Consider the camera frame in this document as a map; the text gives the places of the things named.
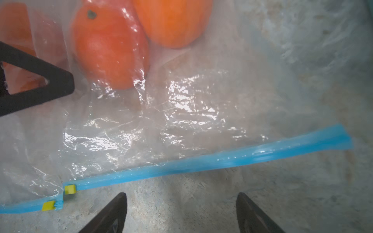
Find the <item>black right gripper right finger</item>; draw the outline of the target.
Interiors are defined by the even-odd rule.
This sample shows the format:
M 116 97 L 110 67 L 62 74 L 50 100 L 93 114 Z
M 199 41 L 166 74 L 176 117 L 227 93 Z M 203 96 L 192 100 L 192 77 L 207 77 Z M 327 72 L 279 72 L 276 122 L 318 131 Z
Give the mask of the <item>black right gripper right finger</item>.
M 237 196 L 236 213 L 241 233 L 285 233 L 243 192 Z

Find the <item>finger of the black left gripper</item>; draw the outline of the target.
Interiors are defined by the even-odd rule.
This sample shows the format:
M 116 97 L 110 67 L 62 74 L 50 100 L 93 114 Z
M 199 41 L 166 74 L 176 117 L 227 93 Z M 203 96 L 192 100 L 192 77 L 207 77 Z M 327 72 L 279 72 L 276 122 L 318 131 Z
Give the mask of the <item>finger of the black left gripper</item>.
M 73 74 L 1 42 L 1 61 L 45 78 L 46 86 L 1 97 L 1 116 L 65 97 L 75 90 Z

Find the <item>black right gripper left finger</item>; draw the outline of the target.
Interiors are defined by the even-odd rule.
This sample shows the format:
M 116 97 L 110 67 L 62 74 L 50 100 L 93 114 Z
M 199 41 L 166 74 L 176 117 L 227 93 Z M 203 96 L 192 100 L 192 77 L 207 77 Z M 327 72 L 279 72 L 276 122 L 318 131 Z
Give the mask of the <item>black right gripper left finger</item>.
M 127 215 L 127 196 L 119 193 L 79 233 L 122 233 Z

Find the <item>clear zip-top bag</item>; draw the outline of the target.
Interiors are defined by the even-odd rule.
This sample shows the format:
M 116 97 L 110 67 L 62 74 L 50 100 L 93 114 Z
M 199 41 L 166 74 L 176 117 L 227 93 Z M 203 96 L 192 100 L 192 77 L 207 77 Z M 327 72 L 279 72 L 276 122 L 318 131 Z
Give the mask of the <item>clear zip-top bag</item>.
M 353 147 L 238 1 L 213 1 L 206 30 L 185 47 L 145 33 L 150 69 L 128 89 L 91 81 L 74 58 L 70 26 L 83 1 L 1 5 L 14 2 L 27 6 L 35 57 L 72 73 L 75 90 L 1 116 L 2 214 L 60 210 L 81 190 Z

